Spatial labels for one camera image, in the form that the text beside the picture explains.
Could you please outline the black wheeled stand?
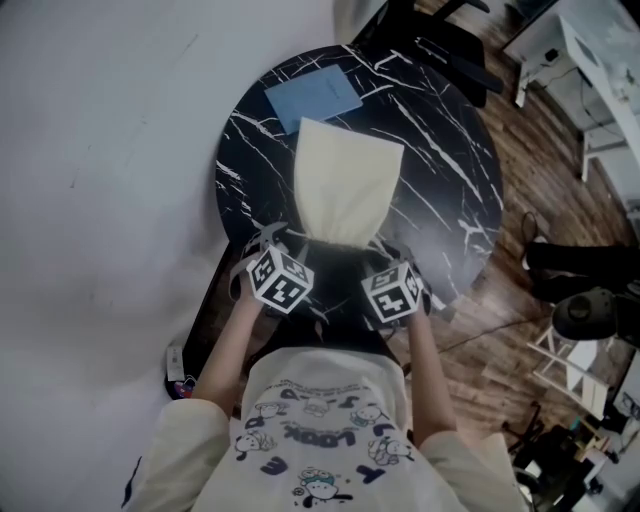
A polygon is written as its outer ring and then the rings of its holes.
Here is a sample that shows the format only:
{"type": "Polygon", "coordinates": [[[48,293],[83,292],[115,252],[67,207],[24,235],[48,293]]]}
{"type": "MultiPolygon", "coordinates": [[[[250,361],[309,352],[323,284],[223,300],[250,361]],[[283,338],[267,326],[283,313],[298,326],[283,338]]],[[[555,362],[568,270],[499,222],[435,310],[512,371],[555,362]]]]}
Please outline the black wheeled stand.
{"type": "Polygon", "coordinates": [[[508,422],[501,427],[516,439],[508,448],[516,481],[532,512],[572,512],[585,495],[603,490],[597,475],[606,463],[619,463],[619,454],[611,449],[610,438],[583,418],[570,428],[546,428],[541,405],[534,401],[531,407],[533,416],[524,432],[516,432],[508,422]]]}

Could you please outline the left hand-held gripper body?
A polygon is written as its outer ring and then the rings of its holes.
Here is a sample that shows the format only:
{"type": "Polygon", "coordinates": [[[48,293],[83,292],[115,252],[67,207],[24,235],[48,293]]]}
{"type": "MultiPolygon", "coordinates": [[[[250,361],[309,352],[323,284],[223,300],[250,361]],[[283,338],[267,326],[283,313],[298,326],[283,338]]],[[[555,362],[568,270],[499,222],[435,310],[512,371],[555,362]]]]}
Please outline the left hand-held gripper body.
{"type": "Polygon", "coordinates": [[[229,282],[232,300],[241,295],[243,275],[249,277],[249,289],[257,300],[283,314],[291,313],[307,298],[315,281],[310,268],[273,245],[243,256],[232,268],[229,282]]]}

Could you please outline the black office chair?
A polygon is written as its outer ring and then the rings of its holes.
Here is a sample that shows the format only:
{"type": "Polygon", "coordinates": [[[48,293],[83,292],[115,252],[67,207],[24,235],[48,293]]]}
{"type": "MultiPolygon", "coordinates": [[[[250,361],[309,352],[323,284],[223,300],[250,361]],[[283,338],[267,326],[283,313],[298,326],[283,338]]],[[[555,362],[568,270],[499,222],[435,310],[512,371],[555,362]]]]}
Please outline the black office chair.
{"type": "Polygon", "coordinates": [[[426,14],[415,4],[416,0],[386,0],[355,42],[393,49],[430,66],[477,108],[486,105],[489,92],[502,93],[503,81],[485,67],[481,39],[447,21],[464,5],[484,13],[489,6],[483,0],[446,0],[435,13],[426,14]]]}

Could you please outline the black round device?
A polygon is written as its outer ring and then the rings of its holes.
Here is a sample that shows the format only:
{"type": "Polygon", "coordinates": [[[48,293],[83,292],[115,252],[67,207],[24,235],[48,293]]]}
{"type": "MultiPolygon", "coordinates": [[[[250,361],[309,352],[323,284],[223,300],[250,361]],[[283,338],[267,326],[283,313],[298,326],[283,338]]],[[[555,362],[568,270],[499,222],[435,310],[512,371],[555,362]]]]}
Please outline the black round device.
{"type": "Polygon", "coordinates": [[[553,329],[574,341],[601,340],[617,333],[615,296],[595,288],[559,302],[551,317],[553,329]]]}

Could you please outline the person's right forearm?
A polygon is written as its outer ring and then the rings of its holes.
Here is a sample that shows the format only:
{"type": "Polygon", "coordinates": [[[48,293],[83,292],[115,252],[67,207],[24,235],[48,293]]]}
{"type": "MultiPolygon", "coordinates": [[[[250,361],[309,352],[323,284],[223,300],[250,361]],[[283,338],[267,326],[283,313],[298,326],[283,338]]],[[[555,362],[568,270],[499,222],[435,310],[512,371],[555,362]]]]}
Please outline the person's right forearm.
{"type": "Polygon", "coordinates": [[[408,320],[411,363],[413,440],[420,447],[429,437],[456,431],[456,417],[431,323],[420,307],[408,320]]]}

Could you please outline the cream drawstring cloth bag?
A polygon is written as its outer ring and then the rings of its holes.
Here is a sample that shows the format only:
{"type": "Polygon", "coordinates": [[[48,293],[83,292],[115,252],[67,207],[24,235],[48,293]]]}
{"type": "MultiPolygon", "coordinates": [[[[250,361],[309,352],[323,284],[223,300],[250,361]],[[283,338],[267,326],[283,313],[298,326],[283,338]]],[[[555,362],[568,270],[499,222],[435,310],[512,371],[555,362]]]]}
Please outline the cream drawstring cloth bag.
{"type": "Polygon", "coordinates": [[[366,247],[387,216],[403,153],[399,143],[302,119],[294,197],[306,235],[366,247]]]}

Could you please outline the white desk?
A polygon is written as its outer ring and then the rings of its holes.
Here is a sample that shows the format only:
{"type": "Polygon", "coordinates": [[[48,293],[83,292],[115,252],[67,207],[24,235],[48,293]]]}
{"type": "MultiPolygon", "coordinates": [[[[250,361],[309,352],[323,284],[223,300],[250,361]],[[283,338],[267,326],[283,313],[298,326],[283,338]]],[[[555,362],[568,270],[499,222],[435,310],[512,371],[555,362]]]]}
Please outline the white desk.
{"type": "Polygon", "coordinates": [[[520,22],[503,52],[514,103],[548,94],[582,135],[581,176],[599,162],[620,195],[640,195],[640,0],[509,0],[520,22]]]}

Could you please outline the person's left forearm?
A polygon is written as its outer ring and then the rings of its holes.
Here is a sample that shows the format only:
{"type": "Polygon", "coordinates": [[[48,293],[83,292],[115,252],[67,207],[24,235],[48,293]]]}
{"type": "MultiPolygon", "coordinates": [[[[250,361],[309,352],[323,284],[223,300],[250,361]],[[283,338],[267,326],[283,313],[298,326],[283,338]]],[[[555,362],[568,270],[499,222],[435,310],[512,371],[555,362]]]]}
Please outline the person's left forearm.
{"type": "Polygon", "coordinates": [[[254,324],[262,303],[250,292],[235,303],[192,393],[193,399],[217,405],[230,418],[254,324]]]}

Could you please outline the person in white shirt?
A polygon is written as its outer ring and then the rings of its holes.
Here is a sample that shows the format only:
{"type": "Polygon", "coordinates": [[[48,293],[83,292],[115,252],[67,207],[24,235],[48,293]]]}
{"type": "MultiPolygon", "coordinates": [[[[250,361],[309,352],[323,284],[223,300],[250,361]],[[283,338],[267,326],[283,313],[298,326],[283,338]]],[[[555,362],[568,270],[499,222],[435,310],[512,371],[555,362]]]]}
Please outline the person in white shirt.
{"type": "Polygon", "coordinates": [[[239,432],[209,401],[162,410],[127,512],[528,512],[457,433],[412,445],[407,408],[387,357],[277,350],[250,372],[239,432]]]}

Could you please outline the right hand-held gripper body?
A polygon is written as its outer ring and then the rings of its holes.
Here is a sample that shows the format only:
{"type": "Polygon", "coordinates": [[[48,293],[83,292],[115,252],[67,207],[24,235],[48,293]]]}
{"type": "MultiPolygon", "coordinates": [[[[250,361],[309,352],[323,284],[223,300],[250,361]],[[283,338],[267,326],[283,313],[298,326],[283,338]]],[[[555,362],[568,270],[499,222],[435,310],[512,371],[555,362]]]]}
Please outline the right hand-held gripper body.
{"type": "Polygon", "coordinates": [[[420,306],[426,313],[430,311],[431,289],[409,261],[365,277],[361,286],[375,317],[383,324],[403,319],[420,306]]]}

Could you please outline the blue notebook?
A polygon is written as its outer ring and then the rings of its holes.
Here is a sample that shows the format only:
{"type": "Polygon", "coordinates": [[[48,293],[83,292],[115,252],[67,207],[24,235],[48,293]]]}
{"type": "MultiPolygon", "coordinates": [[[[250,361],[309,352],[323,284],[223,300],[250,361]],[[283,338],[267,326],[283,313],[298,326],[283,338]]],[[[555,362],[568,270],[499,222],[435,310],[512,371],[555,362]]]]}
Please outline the blue notebook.
{"type": "Polygon", "coordinates": [[[286,135],[297,132],[303,118],[326,121],[363,105],[337,64],[273,86],[265,95],[286,135]]]}

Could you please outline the white folding rack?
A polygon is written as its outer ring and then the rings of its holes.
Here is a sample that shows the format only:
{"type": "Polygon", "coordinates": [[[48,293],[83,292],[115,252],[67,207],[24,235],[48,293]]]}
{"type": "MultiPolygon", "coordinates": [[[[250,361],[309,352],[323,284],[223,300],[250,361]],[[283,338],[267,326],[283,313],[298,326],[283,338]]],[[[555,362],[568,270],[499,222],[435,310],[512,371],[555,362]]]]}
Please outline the white folding rack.
{"type": "Polygon", "coordinates": [[[571,340],[560,335],[547,320],[536,339],[527,343],[528,348],[542,356],[531,374],[602,420],[610,385],[594,368],[598,358],[607,354],[618,340],[617,336],[571,340]]]}

